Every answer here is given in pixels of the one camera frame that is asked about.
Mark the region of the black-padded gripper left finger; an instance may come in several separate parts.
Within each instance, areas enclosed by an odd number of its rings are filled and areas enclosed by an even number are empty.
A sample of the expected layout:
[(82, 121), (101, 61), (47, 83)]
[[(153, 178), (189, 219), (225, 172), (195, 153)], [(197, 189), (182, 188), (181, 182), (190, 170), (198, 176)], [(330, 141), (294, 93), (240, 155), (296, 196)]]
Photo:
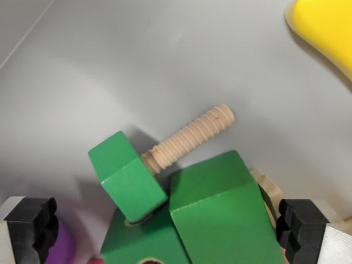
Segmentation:
[(45, 263), (56, 243), (55, 198), (10, 196), (1, 204), (1, 263)]

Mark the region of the black-padded gripper right finger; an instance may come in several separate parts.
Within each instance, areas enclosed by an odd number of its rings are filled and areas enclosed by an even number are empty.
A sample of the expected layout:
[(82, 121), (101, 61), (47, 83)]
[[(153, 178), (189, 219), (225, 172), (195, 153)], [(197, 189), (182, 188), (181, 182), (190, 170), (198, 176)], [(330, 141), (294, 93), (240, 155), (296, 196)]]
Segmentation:
[(282, 199), (277, 240), (289, 263), (351, 263), (351, 220), (323, 200)]

